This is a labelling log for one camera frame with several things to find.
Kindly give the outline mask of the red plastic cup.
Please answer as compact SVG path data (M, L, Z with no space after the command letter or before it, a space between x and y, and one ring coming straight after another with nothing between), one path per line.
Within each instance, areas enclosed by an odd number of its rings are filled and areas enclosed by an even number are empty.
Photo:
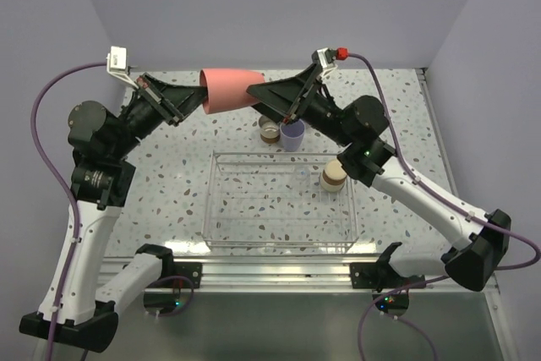
M230 112L255 105L258 100L248 93L251 85L265 82L255 71L233 68L204 68L199 72L199 84L208 91L203 103L207 115Z

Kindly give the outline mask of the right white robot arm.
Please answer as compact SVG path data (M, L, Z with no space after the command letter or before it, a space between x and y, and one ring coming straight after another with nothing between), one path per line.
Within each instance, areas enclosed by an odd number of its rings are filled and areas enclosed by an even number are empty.
M508 249L510 217L459 200L407 164L398 146L380 137L390 126L382 100L364 95L340 108L315 63L247 92L266 116L284 123L303 120L342 146L337 159L348 177L396 199L449 243L443 254L409 254L391 244L378 258L375 276L381 284L395 287L414 277L442 275L471 291L484 289Z

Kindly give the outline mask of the cream steel cup brown band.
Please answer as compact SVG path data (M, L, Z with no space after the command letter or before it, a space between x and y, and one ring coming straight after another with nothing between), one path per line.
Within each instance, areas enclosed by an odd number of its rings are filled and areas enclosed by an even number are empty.
M320 174L320 186L330 193L337 193L343 189L347 181L347 173L337 160L328 161Z

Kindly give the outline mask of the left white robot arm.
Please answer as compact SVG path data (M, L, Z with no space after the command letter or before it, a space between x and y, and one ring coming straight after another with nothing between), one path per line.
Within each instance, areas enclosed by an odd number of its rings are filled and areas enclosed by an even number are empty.
M24 315L21 333L101 353L116 335L122 312L151 285L179 277L171 249L146 243L103 287L101 263L128 198L135 168L128 154L163 123L179 125L208 97L204 86L170 85L142 74L118 115L84 101L68 116L74 170L67 186L69 218L59 263L38 310Z

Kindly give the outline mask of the clear glass cup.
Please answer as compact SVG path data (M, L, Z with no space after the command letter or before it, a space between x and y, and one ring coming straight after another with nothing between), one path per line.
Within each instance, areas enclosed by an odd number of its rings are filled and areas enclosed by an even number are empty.
M309 195L311 190L311 171L309 167L297 167L292 173L290 187L299 196Z

